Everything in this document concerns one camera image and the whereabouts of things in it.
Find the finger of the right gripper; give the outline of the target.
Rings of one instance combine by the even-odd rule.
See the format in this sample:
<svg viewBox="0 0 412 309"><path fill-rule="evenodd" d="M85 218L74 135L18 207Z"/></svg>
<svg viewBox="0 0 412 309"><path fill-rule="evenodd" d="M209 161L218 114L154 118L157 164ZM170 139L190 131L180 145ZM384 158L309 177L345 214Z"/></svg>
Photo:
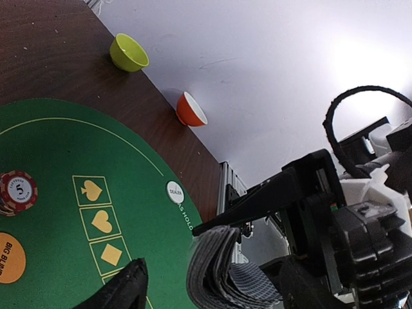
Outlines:
<svg viewBox="0 0 412 309"><path fill-rule="evenodd" d="M303 198L296 169L289 167L233 201L232 207L192 230L193 236L220 226L235 227L287 209Z"/></svg>

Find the blue playing card deck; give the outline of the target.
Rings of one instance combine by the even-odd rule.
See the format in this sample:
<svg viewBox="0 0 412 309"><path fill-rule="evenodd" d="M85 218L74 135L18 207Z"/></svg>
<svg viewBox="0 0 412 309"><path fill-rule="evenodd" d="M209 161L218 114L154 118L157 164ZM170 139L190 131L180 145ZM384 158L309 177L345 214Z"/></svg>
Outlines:
<svg viewBox="0 0 412 309"><path fill-rule="evenodd" d="M196 237L186 288L197 308L275 308L283 296L255 263L234 263L240 230L214 227Z"/></svg>

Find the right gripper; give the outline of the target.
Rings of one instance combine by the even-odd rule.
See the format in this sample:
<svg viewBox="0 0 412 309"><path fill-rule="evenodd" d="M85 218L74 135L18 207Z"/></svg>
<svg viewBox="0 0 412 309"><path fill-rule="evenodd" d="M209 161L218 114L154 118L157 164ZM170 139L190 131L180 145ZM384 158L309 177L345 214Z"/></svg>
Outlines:
<svg viewBox="0 0 412 309"><path fill-rule="evenodd" d="M280 271L286 308L398 308L411 291L411 222L392 203L347 202L331 155L316 151L296 169L303 198L281 210L292 256Z"/></svg>

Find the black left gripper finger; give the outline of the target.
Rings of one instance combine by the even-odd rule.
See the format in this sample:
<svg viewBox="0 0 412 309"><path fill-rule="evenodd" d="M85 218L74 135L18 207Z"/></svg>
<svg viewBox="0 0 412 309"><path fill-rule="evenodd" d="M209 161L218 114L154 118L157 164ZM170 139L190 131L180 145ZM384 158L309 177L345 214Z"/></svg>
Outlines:
<svg viewBox="0 0 412 309"><path fill-rule="evenodd" d="M75 308L144 309L147 287L148 269L145 259L134 259L100 290Z"/></svg>

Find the red poker chip stack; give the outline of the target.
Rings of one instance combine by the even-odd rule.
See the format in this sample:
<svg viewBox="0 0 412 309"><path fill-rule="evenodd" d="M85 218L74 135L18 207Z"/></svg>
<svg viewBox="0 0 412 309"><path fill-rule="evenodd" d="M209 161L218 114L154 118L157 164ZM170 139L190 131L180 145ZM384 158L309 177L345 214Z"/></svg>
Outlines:
<svg viewBox="0 0 412 309"><path fill-rule="evenodd" d="M35 180L24 171L1 174L1 215L16 216L33 207L38 199Z"/></svg>

